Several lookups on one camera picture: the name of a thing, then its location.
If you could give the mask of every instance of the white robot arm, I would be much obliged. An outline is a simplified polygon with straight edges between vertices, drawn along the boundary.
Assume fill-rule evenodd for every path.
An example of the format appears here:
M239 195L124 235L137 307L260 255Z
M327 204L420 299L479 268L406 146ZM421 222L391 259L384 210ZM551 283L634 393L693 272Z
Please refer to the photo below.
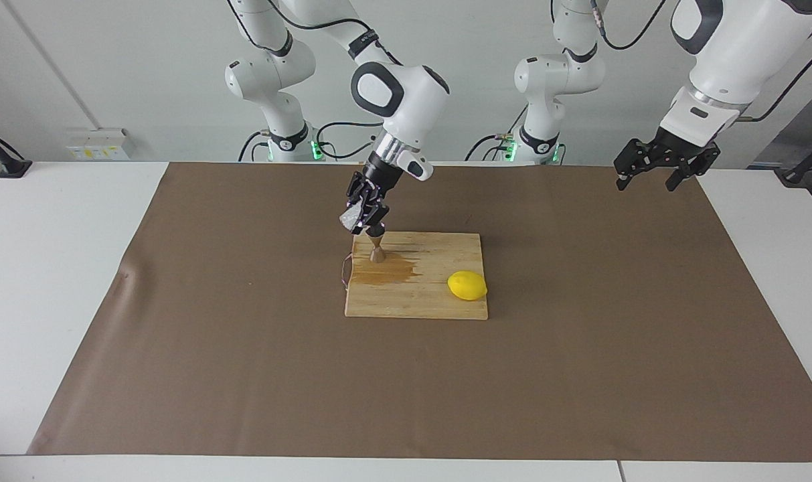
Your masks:
M608 0L598 0L598 5L604 10ZM595 91L605 79L590 0L559 0L554 17L555 38L564 53L526 58L515 70L516 88L527 98L528 108L524 125L515 126L510 161L544 164L552 159L566 115L558 95Z
M403 171L425 181L432 165L420 155L427 135L438 120L451 90L431 68L403 67L379 42L379 37L357 17L348 0L284 0L305 24L324 27L359 67L351 80L353 100L364 110L384 119L373 152L361 173L355 173L347 190L347 211L341 222L359 234L384 234L382 218L390 211L384 203Z
M697 63L653 141L633 139L617 157L620 190L655 167L677 168L669 190L705 174L720 155L715 137L812 34L812 0L681 0L671 26Z
M281 89L312 76L317 62L307 45L293 39L274 8L277 0L273 2L228 0L240 33L259 50L228 65L225 81L237 97L254 102L264 113L272 161L316 161L322 158L316 131L299 100Z

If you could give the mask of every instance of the lemon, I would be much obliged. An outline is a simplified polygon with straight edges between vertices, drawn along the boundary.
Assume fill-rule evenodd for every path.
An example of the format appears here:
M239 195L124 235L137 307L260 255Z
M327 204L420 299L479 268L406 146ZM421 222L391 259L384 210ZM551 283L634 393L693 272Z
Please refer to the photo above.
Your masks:
M473 271L457 271L448 278L448 288L457 298L466 301L475 301L483 298L488 293L486 280Z

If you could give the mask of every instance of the wooden cutting board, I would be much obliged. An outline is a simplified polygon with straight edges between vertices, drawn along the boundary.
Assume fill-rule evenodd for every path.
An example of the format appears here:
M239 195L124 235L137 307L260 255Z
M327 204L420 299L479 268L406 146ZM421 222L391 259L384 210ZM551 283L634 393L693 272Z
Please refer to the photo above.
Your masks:
M483 275L479 234L388 232L382 248L385 262L371 262L370 238L354 238L347 317L489 319L485 297L463 301L451 293L446 283L457 271Z

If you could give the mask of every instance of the wall socket panel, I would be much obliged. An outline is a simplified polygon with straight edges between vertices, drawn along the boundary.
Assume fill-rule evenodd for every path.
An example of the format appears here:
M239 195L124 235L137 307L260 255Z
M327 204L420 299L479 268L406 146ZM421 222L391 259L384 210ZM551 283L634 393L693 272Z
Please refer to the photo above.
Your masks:
M130 161L134 145L123 129L70 131L66 150L76 161Z

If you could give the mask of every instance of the brown cloth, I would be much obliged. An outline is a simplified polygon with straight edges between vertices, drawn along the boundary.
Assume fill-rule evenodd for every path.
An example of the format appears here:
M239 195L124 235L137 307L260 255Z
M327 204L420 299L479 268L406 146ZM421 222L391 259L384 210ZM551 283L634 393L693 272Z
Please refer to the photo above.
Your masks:
M696 182L404 178L388 227L478 232L489 320L381 320L343 315L351 171L170 165L29 452L812 461L812 384Z

